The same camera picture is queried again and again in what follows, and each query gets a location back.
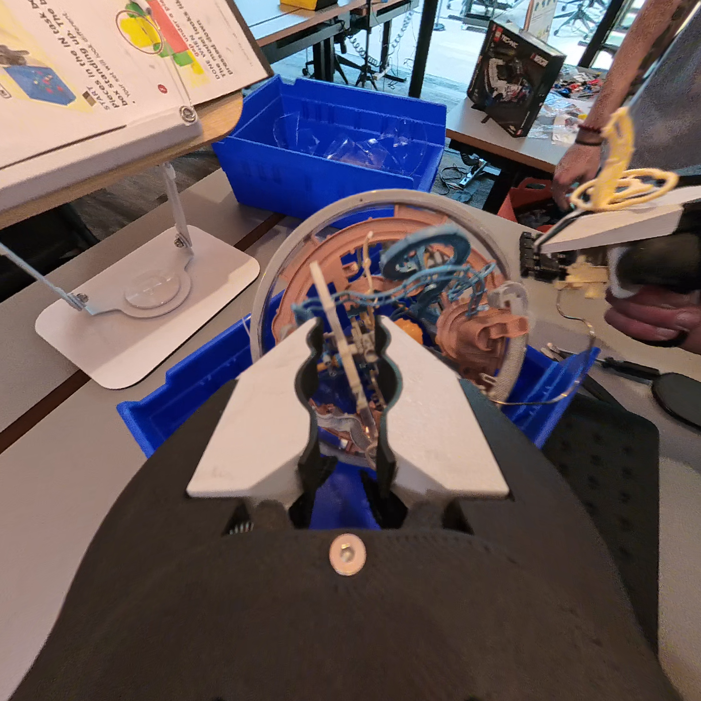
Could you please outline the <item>pale yellow plastic track piece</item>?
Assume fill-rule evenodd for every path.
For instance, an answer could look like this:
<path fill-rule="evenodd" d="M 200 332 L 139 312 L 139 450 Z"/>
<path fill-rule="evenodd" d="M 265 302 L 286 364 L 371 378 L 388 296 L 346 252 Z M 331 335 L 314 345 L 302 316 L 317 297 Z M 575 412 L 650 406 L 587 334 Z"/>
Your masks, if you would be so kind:
<path fill-rule="evenodd" d="M 612 115 L 602 136 L 607 151 L 603 167 L 593 180 L 572 192 L 571 212 L 551 229 L 583 214 L 647 204 L 678 188 L 679 177 L 674 172 L 629 167 L 635 153 L 635 131 L 626 107 Z M 581 291 L 586 299 L 603 299 L 609 288 L 610 247 L 571 251 L 576 253 L 575 263 L 568 267 L 565 280 L 556 283 L 558 289 Z"/>

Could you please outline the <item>black connector block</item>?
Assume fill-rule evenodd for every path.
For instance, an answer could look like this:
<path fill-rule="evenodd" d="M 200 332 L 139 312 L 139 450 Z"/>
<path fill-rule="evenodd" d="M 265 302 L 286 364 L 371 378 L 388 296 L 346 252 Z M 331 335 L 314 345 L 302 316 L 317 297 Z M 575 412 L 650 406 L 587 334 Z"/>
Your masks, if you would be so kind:
<path fill-rule="evenodd" d="M 520 275 L 544 283 L 564 281 L 567 269 L 575 263 L 575 252 L 545 254 L 535 252 L 533 245 L 540 232 L 523 231 L 520 235 Z"/>

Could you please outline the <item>person's right hand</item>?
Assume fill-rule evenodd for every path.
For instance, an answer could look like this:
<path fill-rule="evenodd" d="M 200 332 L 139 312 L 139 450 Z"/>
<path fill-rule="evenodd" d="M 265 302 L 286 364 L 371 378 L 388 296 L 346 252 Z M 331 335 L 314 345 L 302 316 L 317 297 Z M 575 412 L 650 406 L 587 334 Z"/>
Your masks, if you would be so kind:
<path fill-rule="evenodd" d="M 642 287 L 618 299 L 609 290 L 606 323 L 650 346 L 676 347 L 700 355 L 700 292 L 678 294 L 662 287 Z"/>

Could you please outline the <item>large blue plastic bin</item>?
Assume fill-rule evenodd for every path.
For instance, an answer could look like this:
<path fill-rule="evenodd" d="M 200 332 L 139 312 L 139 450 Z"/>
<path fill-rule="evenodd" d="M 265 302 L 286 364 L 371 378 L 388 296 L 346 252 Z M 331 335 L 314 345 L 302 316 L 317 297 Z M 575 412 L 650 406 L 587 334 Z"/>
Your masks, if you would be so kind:
<path fill-rule="evenodd" d="M 286 151 L 274 142 L 273 123 L 292 112 L 355 139 L 405 126 L 414 139 L 429 144 L 429 152 L 408 177 Z M 274 76 L 244 98 L 234 131 L 213 149 L 240 204 L 305 219 L 366 191 L 431 191 L 443 158 L 446 121 L 443 104 L 303 78 L 285 83 Z"/>

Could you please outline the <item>marble maze ball toy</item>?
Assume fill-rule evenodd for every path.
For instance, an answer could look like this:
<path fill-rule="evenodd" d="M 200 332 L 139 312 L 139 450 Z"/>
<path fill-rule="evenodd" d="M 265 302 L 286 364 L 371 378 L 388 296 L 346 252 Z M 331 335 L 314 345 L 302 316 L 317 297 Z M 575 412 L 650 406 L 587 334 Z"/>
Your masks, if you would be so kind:
<path fill-rule="evenodd" d="M 349 386 L 334 330 L 327 328 L 310 400 L 330 453 L 374 457 L 389 398 L 372 349 L 383 315 L 471 381 L 502 411 L 529 344 L 528 296 L 481 215 L 433 194 L 390 189 L 349 196 L 302 222 L 275 253 L 252 308 L 256 362 L 306 320 L 325 320 L 312 268 L 319 270 L 346 335 L 359 390 Z"/>

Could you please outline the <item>orange storage bin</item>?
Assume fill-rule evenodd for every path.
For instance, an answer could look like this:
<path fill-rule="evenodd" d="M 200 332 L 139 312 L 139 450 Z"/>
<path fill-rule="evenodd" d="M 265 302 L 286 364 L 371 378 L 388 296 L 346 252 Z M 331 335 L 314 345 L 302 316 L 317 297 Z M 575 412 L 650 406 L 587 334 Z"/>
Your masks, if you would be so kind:
<path fill-rule="evenodd" d="M 510 222 L 520 222 L 520 217 L 527 213 L 546 211 L 555 205 L 552 184 L 550 178 L 524 178 L 510 188 L 496 215 Z"/>

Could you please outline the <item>pile of small parts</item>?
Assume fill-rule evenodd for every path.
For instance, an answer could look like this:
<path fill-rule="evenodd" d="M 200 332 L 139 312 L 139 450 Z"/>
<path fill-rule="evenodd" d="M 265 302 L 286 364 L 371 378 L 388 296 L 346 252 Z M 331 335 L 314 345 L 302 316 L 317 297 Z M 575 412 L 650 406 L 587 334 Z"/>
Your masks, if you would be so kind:
<path fill-rule="evenodd" d="M 536 118 L 529 136 L 558 146 L 574 144 L 606 79 L 606 71 L 565 65 Z"/>

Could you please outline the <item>background table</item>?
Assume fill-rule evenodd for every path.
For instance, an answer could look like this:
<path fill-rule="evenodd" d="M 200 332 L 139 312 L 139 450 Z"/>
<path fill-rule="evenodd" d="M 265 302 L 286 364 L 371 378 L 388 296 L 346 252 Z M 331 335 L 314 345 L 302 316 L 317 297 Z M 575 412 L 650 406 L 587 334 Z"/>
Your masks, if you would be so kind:
<path fill-rule="evenodd" d="M 512 137 L 474 108 L 466 97 L 449 110 L 446 121 L 449 148 L 462 154 L 475 154 L 494 166 L 498 174 L 484 203 L 484 210 L 497 214 L 511 188 L 528 177 L 551 180 L 558 162 L 569 146 L 545 139 Z"/>

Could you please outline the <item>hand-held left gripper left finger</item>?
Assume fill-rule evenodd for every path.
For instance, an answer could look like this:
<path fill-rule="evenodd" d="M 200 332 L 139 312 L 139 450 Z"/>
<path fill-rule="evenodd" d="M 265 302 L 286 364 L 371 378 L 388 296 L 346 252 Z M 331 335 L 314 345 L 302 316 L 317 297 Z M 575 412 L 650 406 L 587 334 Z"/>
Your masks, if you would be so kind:
<path fill-rule="evenodd" d="M 317 490 L 335 460 L 320 451 L 311 398 L 323 321 L 308 320 L 236 379 L 197 464 L 187 495 L 281 504 L 295 526 L 310 526 Z"/>

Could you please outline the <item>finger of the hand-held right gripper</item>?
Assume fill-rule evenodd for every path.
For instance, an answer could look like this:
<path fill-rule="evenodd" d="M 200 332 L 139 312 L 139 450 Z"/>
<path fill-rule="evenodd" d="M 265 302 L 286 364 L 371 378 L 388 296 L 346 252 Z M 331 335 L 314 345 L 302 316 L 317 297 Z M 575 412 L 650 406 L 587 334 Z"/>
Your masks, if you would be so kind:
<path fill-rule="evenodd" d="M 539 237 L 539 252 L 570 252 L 660 238 L 698 214 L 700 186 L 676 188 L 647 204 L 569 219 Z"/>
<path fill-rule="evenodd" d="M 700 14 L 695 13 L 629 105 L 632 168 L 700 170 Z"/>

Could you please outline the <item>printed instruction sheet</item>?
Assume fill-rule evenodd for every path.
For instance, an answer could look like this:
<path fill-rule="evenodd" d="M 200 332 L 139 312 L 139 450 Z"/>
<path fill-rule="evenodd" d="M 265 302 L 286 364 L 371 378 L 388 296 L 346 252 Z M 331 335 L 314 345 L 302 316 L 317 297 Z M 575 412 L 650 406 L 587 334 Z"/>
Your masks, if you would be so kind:
<path fill-rule="evenodd" d="M 233 1 L 2 1 L 1 168 L 272 74 Z"/>

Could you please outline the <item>small blue plastic bin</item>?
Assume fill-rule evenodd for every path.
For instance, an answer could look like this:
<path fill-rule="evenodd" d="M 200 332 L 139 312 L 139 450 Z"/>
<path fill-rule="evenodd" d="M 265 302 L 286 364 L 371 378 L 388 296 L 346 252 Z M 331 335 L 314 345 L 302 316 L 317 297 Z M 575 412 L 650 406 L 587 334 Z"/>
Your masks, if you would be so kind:
<path fill-rule="evenodd" d="M 252 364 L 250 316 L 238 320 L 165 374 L 165 382 L 139 401 L 117 405 L 136 443 L 149 458 L 196 410 L 227 382 Z M 520 375 L 502 410 L 539 449 L 547 443 L 572 403 L 575 391 L 599 358 L 591 345 L 581 353 L 562 351 L 556 362 L 531 346 L 525 350 Z M 351 440 L 343 430 L 319 427 L 320 446 L 341 453 L 334 472 L 319 488 L 311 513 L 311 529 L 388 529 L 396 521 L 381 515 L 367 496 L 377 493 L 376 476 L 364 457 L 352 458 Z"/>

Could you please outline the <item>black handled screwdriver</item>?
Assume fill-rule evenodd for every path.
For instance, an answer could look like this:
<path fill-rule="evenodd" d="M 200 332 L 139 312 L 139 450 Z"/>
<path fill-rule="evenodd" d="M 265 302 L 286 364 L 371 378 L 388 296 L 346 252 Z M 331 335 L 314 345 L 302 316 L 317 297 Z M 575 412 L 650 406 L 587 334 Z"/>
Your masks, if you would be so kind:
<path fill-rule="evenodd" d="M 652 382 L 661 376 L 660 370 L 654 367 L 633 363 L 627 360 L 617 360 L 613 357 L 599 357 L 596 363 L 602 369 L 636 381 Z"/>

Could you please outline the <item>black stand base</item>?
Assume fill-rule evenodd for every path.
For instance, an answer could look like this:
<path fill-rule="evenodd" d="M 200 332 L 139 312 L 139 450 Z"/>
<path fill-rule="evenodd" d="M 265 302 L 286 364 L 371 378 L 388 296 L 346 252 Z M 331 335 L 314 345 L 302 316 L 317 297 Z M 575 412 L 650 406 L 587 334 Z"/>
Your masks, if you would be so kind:
<path fill-rule="evenodd" d="M 651 383 L 653 398 L 672 418 L 700 430 L 700 382 L 679 373 L 663 373 Z"/>

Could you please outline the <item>white book stand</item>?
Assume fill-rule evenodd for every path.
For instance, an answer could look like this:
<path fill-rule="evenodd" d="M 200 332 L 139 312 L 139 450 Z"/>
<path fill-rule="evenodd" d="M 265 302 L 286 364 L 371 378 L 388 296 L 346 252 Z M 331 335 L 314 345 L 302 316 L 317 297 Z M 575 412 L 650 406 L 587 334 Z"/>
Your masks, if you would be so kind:
<path fill-rule="evenodd" d="M 172 159 L 220 141 L 241 118 L 241 91 L 34 156 L 1 180 L 1 227 L 157 166 L 173 226 L 72 291 L 2 248 L 57 301 L 30 312 L 36 334 L 102 387 L 144 379 L 258 277 L 248 254 L 194 225 L 184 211 Z"/>

